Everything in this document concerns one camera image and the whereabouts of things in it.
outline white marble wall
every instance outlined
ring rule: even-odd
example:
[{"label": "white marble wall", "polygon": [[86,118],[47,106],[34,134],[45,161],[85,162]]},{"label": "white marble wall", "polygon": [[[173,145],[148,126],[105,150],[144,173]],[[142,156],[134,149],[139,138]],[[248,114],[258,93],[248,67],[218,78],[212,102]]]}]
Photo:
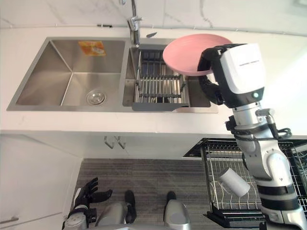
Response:
[{"label": "white marble wall", "polygon": [[[307,34],[306,0],[136,0],[146,27],[238,28]],[[1,27],[126,26],[131,3],[119,0],[0,0]]]}]

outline dishwasher rack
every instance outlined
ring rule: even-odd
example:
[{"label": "dishwasher rack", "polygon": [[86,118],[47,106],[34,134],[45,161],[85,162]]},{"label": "dishwasher rack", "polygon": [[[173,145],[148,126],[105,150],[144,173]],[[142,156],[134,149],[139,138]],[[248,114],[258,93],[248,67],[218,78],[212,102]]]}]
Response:
[{"label": "dishwasher rack", "polygon": [[[281,151],[291,165],[291,175],[298,201],[307,216],[307,152],[297,151],[292,142],[280,142]],[[210,211],[207,217],[225,228],[258,228],[264,221],[257,185],[244,166],[242,151],[235,140],[207,140],[201,148]],[[218,174],[230,167],[250,185],[242,197],[222,186]]]},{"label": "dishwasher rack", "polygon": [[183,75],[172,71],[163,61],[163,50],[140,50],[135,81],[134,108],[188,107]]}]

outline orange sticker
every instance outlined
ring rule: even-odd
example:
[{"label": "orange sticker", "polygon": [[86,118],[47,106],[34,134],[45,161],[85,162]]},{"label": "orange sticker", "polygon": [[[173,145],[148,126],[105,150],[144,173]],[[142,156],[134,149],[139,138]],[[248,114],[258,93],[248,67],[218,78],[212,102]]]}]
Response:
[{"label": "orange sticker", "polygon": [[104,44],[101,41],[79,41],[79,46],[85,55],[105,56]]}]

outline white mug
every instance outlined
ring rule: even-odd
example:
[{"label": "white mug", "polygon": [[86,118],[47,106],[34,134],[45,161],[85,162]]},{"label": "white mug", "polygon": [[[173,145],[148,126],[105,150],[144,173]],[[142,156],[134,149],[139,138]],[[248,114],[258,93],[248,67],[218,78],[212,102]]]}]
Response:
[{"label": "white mug", "polygon": [[220,180],[238,197],[244,196],[250,189],[250,185],[231,168],[223,170],[219,174],[219,177]]}]

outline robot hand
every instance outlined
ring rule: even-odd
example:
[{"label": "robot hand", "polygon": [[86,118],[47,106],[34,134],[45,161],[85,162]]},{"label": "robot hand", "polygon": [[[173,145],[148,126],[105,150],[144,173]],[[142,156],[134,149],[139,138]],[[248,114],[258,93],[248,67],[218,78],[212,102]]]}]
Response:
[{"label": "robot hand", "polygon": [[106,201],[113,192],[111,189],[105,192],[96,192],[97,186],[98,178],[96,177],[82,188],[78,188],[74,199],[74,208],[63,223],[62,229],[85,229],[89,227],[89,223],[96,222],[96,208],[90,208],[90,203]]},{"label": "robot hand", "polygon": [[78,206],[86,206],[89,208],[90,203],[100,203],[108,200],[112,195],[112,190],[106,192],[96,192],[98,190],[98,178],[92,179],[82,188],[77,190],[74,202],[74,208]]}]

